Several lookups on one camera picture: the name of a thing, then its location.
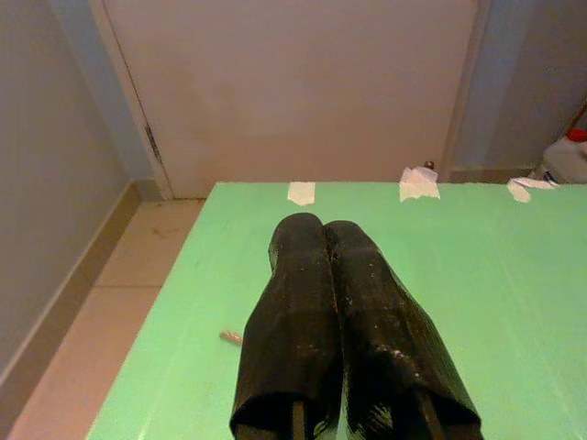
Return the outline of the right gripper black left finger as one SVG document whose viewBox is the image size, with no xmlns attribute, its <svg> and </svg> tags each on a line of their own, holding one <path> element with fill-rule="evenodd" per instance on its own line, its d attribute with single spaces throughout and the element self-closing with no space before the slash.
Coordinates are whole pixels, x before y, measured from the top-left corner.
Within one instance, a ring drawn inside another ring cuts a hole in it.
<svg viewBox="0 0 587 440">
<path fill-rule="evenodd" d="M 343 359 L 326 230 L 285 217 L 246 323 L 229 428 L 235 440 L 335 440 Z"/>
</svg>

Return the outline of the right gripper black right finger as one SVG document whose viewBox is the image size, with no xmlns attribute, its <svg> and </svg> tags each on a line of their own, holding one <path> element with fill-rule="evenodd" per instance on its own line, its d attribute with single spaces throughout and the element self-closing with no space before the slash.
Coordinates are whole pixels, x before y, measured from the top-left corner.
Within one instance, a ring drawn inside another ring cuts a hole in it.
<svg viewBox="0 0 587 440">
<path fill-rule="evenodd" d="M 355 223 L 325 226 L 345 362 L 348 440 L 483 440 L 426 311 Z"/>
</svg>

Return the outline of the green table cover board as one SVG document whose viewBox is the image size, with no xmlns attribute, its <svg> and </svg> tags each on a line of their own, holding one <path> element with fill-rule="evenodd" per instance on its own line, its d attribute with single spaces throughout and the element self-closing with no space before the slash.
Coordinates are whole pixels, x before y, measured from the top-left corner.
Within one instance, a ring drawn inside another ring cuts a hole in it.
<svg viewBox="0 0 587 440">
<path fill-rule="evenodd" d="M 432 318 L 485 440 L 587 440 L 587 186 L 319 183 L 309 211 L 357 223 Z M 87 440 L 231 440 L 239 333 L 270 276 L 284 183 L 207 198 Z"/>
</svg>

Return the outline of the white tape piece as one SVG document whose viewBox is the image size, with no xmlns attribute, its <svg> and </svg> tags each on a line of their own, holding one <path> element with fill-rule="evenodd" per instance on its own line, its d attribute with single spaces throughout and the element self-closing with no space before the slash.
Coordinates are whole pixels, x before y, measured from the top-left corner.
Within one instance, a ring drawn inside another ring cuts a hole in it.
<svg viewBox="0 0 587 440">
<path fill-rule="evenodd" d="M 553 190 L 559 185 L 552 181 L 535 180 L 527 177 L 513 178 L 508 181 L 506 188 L 519 203 L 527 204 L 531 201 L 531 189 Z"/>
<path fill-rule="evenodd" d="M 439 199 L 437 173 L 426 167 L 406 167 L 399 182 L 399 198 L 401 202 L 410 199 L 428 197 Z"/>
<path fill-rule="evenodd" d="M 290 182 L 287 200 L 298 206 L 314 204 L 316 200 L 316 183 L 314 181 Z"/>
</svg>

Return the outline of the beige skirting board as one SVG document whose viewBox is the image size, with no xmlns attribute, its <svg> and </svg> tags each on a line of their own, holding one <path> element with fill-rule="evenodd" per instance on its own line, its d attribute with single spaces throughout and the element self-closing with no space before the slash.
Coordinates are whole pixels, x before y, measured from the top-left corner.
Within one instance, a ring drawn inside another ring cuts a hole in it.
<svg viewBox="0 0 587 440">
<path fill-rule="evenodd" d="M 0 418 L 16 418 L 24 408 L 140 202 L 129 183 L 33 325 L 0 378 Z"/>
</svg>

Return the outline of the white door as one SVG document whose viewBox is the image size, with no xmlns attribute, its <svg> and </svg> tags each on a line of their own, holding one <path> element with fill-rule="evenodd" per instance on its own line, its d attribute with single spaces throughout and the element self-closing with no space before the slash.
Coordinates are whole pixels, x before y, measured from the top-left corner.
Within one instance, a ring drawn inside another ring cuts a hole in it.
<svg viewBox="0 0 587 440">
<path fill-rule="evenodd" d="M 172 191 L 444 158 L 479 0 L 105 0 Z"/>
</svg>

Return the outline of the white jug with red cap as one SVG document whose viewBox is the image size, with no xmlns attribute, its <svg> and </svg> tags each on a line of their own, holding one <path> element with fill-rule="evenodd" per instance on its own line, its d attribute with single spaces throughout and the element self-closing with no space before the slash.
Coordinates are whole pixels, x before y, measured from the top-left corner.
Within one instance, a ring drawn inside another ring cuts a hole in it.
<svg viewBox="0 0 587 440">
<path fill-rule="evenodd" d="M 534 176 L 558 184 L 587 184 L 587 130 L 573 128 L 549 146 Z"/>
</svg>

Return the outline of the light wooden stick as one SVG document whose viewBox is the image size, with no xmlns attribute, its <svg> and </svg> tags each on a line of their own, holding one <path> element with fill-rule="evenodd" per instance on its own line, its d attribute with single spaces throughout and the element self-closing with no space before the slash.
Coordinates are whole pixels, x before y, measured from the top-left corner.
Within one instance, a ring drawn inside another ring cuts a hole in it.
<svg viewBox="0 0 587 440">
<path fill-rule="evenodd" d="M 582 101 L 579 109 L 573 115 L 567 130 L 587 127 L 587 97 Z"/>
</svg>

